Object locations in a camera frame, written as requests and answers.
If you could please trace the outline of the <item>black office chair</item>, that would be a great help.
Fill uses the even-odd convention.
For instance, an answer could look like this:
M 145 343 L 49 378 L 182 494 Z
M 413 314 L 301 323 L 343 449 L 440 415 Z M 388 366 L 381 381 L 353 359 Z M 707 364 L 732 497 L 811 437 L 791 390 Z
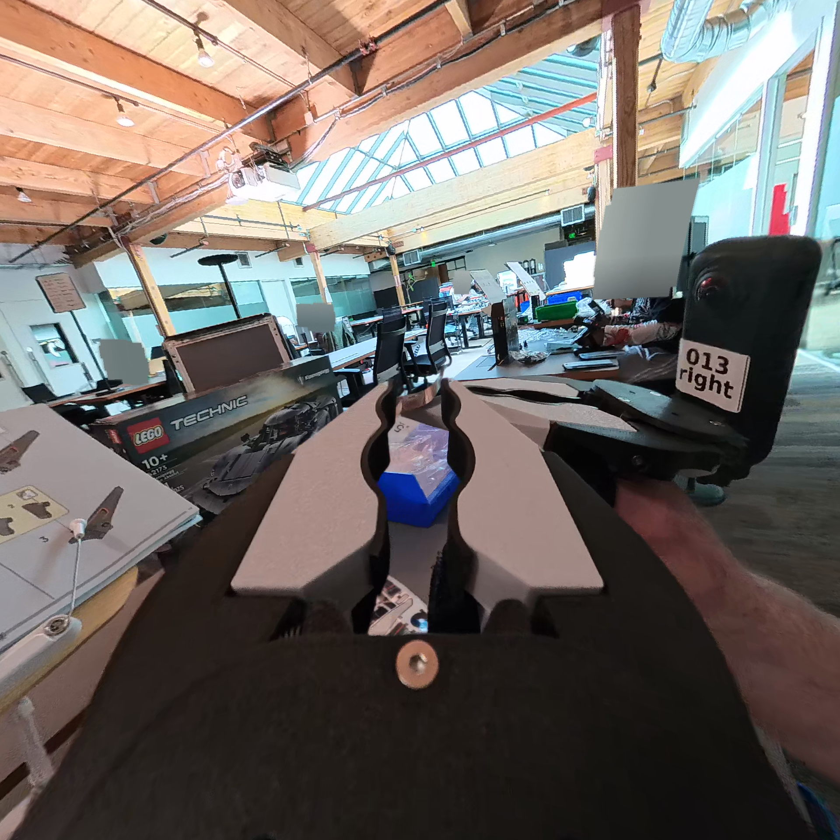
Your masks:
M 448 304 L 442 298 L 430 304 L 423 352 L 412 357 L 412 377 L 416 380 L 427 380 L 451 364 L 451 354 L 445 341 L 447 310 Z
M 373 384 L 395 383 L 398 394 L 406 390 L 403 356 L 406 316 L 399 312 L 384 316 L 377 324 L 373 365 Z

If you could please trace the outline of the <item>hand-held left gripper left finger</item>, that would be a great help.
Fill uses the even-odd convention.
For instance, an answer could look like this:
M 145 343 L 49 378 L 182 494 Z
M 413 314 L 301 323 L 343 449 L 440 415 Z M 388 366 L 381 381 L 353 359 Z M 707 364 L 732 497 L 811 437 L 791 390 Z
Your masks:
M 390 570 L 379 478 L 396 403 L 396 381 L 377 385 L 296 449 L 233 577 L 236 594 L 330 602 L 371 620 Z

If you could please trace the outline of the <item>white ceiling projector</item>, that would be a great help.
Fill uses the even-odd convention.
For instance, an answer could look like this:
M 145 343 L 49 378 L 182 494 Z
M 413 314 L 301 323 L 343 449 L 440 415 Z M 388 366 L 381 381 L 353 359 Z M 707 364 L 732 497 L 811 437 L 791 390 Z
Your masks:
M 228 174 L 226 204 L 283 202 L 297 198 L 300 190 L 298 176 L 282 165 L 242 166 Z

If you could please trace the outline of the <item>crumpled clear plastic bags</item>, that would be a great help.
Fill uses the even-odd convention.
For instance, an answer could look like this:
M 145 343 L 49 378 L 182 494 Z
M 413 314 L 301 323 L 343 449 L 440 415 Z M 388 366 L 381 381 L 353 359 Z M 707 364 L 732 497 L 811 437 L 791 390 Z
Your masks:
M 431 497 L 452 474 L 448 465 L 448 431 L 400 416 L 388 434 L 388 474 L 413 477 Z

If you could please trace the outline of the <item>black floor lamp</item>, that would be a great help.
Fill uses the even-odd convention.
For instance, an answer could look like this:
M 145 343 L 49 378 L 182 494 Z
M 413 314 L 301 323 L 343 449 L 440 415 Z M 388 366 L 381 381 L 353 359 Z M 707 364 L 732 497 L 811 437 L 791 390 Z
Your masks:
M 234 309 L 234 315 L 237 320 L 242 318 L 238 303 L 236 301 L 235 293 L 233 288 L 231 287 L 230 281 L 228 279 L 228 275 L 226 272 L 225 267 L 229 266 L 230 264 L 234 264 L 238 262 L 238 257 L 236 253 L 225 253 L 225 254 L 213 254 L 213 255 L 205 255 L 198 259 L 198 264 L 204 267 L 214 266 L 218 269 L 220 276 L 222 277 L 222 281 L 224 283 L 224 287 L 227 293 L 227 297 L 229 299 L 230 305 Z

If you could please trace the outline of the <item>person's right forearm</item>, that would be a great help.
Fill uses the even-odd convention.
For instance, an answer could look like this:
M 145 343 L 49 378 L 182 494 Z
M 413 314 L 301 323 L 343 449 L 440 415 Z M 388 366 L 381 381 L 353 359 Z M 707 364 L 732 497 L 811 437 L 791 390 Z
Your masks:
M 693 601 L 761 729 L 838 787 L 838 619 L 740 563 L 671 482 L 620 479 L 615 510 Z

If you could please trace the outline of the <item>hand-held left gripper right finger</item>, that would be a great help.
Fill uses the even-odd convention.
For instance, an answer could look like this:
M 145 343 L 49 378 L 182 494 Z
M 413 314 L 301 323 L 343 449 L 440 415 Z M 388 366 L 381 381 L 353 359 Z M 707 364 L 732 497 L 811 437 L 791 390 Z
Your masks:
M 483 621 L 505 601 L 601 594 L 604 581 L 541 447 L 457 381 L 442 386 L 459 487 L 445 549 Z

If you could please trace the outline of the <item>blue plastic bin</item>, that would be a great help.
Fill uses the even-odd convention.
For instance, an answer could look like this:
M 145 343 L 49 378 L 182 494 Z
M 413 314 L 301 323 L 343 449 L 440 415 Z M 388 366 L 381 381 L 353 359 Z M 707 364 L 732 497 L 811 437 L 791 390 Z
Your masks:
M 429 528 L 445 509 L 459 487 L 459 480 L 451 469 L 429 489 L 412 473 L 386 471 L 379 479 L 385 498 L 389 522 Z

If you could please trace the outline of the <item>black standing card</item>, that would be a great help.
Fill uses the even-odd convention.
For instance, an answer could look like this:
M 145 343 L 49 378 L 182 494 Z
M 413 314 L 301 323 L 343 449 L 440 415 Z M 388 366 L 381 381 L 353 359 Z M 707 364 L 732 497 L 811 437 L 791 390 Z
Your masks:
M 520 351 L 518 312 L 514 298 L 490 305 L 490 320 L 496 365 L 506 364 Z

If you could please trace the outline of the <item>silver ventilation duct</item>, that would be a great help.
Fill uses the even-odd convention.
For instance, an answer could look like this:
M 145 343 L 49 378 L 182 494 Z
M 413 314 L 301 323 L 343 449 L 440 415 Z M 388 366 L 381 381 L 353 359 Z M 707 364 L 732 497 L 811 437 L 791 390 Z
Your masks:
M 739 48 L 774 18 L 792 10 L 794 1 L 744 1 L 710 17 L 712 1 L 674 1 L 660 41 L 663 60 L 699 64 Z

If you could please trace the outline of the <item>lego sticker sheet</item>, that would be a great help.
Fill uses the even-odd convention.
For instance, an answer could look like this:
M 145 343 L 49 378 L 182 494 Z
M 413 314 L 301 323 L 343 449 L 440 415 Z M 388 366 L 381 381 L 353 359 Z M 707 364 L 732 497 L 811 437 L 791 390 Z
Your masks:
M 426 633 L 427 604 L 402 582 L 389 575 L 376 598 L 367 634 L 402 636 Z

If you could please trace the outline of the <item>lego set box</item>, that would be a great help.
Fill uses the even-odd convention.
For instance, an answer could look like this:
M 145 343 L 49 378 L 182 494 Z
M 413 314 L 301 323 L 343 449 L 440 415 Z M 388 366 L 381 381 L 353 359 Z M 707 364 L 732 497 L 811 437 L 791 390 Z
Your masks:
M 90 433 L 196 505 L 221 513 L 342 412 L 326 356 L 101 419 Z

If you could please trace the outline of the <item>lego instruction booklet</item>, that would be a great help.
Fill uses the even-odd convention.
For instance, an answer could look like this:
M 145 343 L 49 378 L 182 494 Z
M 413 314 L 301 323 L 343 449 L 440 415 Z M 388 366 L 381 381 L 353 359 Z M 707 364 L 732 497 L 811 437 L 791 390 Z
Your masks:
M 1 645 L 78 606 L 198 509 L 44 405 L 1 414 Z

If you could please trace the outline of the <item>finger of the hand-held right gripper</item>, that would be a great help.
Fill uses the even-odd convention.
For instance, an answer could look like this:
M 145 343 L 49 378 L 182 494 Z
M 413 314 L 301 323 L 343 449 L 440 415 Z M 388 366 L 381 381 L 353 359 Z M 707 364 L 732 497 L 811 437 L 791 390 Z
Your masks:
M 499 402 L 497 413 L 541 448 L 545 445 L 552 423 L 570 424 L 584 432 L 605 434 L 620 442 L 640 444 L 640 433 L 630 423 L 580 403 Z
M 531 403 L 567 403 L 581 399 L 584 389 L 560 380 L 537 381 L 525 378 L 500 378 L 461 381 L 461 384 L 478 396 L 516 398 Z

